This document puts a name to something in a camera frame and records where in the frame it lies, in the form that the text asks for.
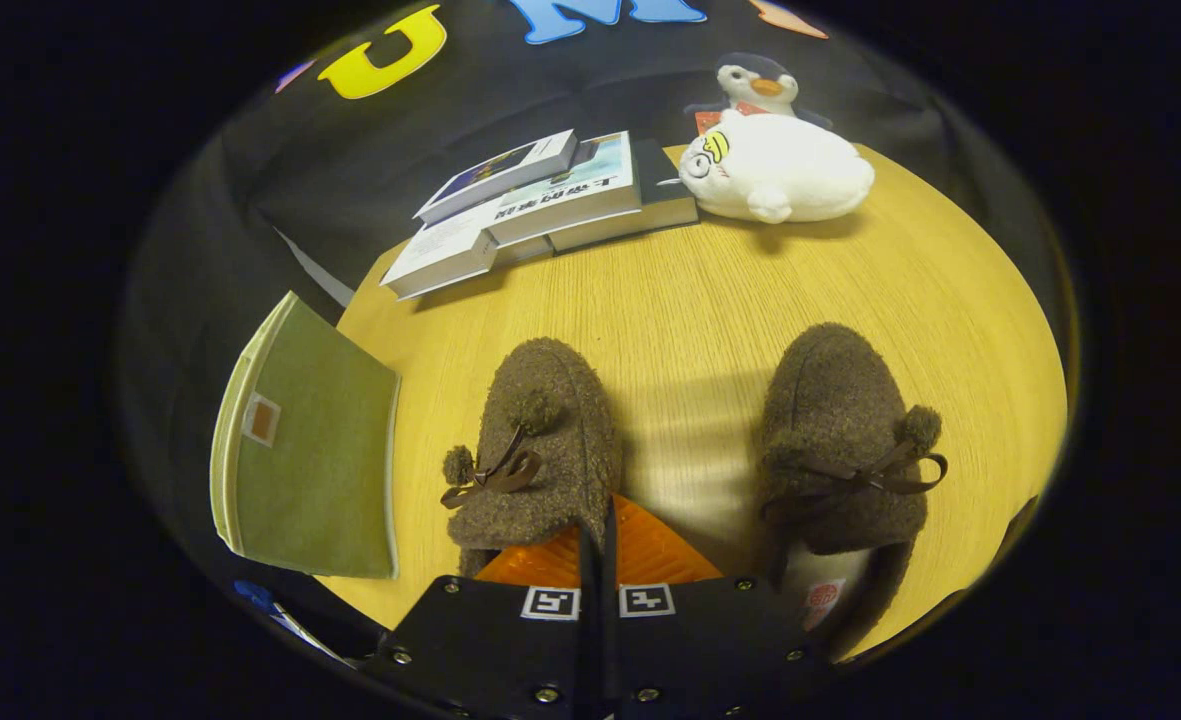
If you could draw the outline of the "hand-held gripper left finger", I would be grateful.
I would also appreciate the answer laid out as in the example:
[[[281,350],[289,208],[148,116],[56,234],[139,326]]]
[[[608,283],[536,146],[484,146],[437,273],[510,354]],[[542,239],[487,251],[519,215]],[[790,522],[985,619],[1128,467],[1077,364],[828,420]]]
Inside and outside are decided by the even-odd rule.
[[[603,716],[600,554],[576,525],[578,588],[439,575],[365,662],[420,719]]]

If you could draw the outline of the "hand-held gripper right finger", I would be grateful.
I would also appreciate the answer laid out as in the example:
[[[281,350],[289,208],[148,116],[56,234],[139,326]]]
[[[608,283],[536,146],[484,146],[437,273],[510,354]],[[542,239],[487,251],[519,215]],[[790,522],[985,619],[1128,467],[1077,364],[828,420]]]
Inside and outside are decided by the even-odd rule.
[[[622,496],[609,521],[600,674],[616,719],[792,719],[833,682],[768,580],[720,574]]]

